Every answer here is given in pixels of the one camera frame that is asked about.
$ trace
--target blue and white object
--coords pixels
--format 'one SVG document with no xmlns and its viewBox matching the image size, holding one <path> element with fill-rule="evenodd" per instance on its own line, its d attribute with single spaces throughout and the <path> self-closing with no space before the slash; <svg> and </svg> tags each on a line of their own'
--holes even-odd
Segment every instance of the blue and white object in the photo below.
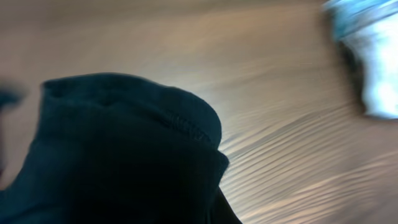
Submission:
<svg viewBox="0 0 398 224">
<path fill-rule="evenodd" d="M 331 0 L 333 37 L 364 66 L 366 114 L 398 119 L 398 0 Z"/>
</svg>

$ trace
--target black fabric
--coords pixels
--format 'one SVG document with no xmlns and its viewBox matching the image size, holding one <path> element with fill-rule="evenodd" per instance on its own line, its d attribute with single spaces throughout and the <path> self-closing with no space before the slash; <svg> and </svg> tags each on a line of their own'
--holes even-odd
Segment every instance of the black fabric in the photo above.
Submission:
<svg viewBox="0 0 398 224">
<path fill-rule="evenodd" d="M 218 187 L 221 124 L 197 96 L 130 75 L 44 83 L 0 223 L 241 223 Z"/>
</svg>

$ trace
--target wood grain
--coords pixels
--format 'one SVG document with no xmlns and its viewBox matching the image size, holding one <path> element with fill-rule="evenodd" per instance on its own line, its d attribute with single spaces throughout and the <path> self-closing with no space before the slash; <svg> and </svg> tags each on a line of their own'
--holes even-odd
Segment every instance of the wood grain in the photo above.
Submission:
<svg viewBox="0 0 398 224">
<path fill-rule="evenodd" d="M 39 85 L 93 72 L 194 92 L 223 123 L 221 188 L 243 223 L 396 223 L 396 122 L 361 116 L 322 1 L 0 1 L 1 75 L 31 90 L 4 120 L 6 186 Z"/>
</svg>

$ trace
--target wooden surface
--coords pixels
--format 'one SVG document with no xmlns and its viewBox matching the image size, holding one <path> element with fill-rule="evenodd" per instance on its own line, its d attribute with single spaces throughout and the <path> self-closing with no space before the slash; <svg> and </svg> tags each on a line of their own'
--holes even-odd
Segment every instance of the wooden surface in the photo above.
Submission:
<svg viewBox="0 0 398 224">
<path fill-rule="evenodd" d="M 398 124 L 361 116 L 317 0 L 0 1 L 0 69 L 30 91 L 3 121 L 6 170 L 44 80 L 140 75 L 217 110 L 221 187 L 244 223 L 396 223 Z"/>
</svg>

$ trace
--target white object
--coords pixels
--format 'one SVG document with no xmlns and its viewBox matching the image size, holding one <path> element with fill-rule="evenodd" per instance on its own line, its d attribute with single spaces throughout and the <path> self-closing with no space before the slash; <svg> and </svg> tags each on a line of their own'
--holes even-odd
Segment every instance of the white object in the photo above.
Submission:
<svg viewBox="0 0 398 224">
<path fill-rule="evenodd" d="M 348 32 L 337 41 L 344 43 L 364 66 L 362 100 L 366 114 L 398 119 L 398 1 L 361 11 L 346 23 L 344 31 Z"/>
</svg>

